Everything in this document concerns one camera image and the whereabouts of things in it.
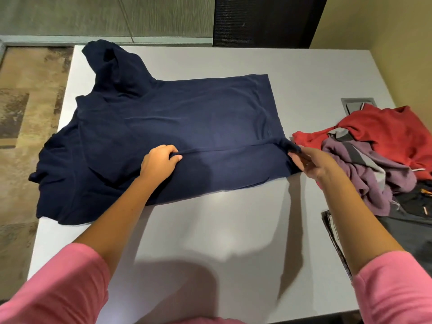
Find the hand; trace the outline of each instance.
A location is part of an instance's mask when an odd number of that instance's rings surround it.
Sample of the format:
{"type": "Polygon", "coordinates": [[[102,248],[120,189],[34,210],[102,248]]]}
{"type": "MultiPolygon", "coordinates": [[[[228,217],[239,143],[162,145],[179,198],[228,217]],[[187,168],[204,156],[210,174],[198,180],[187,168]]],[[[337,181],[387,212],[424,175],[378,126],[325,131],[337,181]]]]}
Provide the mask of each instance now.
{"type": "Polygon", "coordinates": [[[304,146],[300,148],[302,153],[288,152],[288,155],[307,177],[319,181],[331,173],[342,171],[327,152],[304,146]]]}
{"type": "Polygon", "coordinates": [[[175,155],[169,158],[171,152],[178,152],[173,145],[161,145],[150,150],[141,164],[140,178],[155,184],[155,188],[161,184],[174,171],[176,164],[183,156],[175,155]]]}

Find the sweatshirt sleeve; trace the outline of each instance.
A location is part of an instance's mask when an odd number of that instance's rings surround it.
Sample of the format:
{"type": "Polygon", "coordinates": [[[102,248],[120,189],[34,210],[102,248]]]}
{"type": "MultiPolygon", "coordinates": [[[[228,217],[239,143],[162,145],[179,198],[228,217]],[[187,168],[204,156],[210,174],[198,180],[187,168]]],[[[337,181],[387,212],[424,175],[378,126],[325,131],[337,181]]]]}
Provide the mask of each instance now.
{"type": "Polygon", "coordinates": [[[65,246],[0,306],[0,323],[94,323],[108,300],[111,275],[89,246],[65,246]]]}
{"type": "Polygon", "coordinates": [[[432,278],[408,252],[370,261],[353,286],[365,324],[432,323],[432,278]]]}

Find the person's left hand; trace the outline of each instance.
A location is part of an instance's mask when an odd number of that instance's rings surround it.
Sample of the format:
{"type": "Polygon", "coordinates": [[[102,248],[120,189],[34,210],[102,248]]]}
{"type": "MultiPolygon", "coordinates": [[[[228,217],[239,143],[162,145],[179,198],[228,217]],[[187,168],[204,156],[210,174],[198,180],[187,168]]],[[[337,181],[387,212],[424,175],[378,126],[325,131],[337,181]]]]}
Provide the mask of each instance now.
{"type": "Polygon", "coordinates": [[[178,152],[173,145],[161,145],[150,150],[141,164],[140,178],[155,186],[161,184],[174,171],[176,164],[183,156],[175,155],[169,158],[171,152],[178,152]]]}

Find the person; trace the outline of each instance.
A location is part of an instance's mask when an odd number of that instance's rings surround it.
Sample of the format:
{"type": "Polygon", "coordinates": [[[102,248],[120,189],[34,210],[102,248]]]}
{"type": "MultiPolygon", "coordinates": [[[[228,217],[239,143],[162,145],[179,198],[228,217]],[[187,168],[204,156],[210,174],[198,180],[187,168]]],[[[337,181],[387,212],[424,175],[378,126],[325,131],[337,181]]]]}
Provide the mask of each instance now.
{"type": "MultiPolygon", "coordinates": [[[[432,279],[366,207],[349,178],[325,152],[289,154],[321,186],[332,213],[366,324],[432,323],[432,279]]],[[[94,323],[108,284],[147,199],[181,155],[159,146],[124,194],[0,306],[1,323],[94,323]]],[[[189,324],[241,323],[198,318],[189,324]]]]}

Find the yellow wall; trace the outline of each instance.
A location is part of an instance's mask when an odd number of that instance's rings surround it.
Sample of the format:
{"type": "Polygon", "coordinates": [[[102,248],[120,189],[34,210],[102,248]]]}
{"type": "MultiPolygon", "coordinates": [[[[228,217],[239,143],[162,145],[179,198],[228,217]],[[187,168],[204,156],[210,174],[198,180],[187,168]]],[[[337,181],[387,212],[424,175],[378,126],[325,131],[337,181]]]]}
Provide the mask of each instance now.
{"type": "Polygon", "coordinates": [[[370,50],[396,106],[432,131],[432,0],[328,0],[311,48],[370,50]]]}

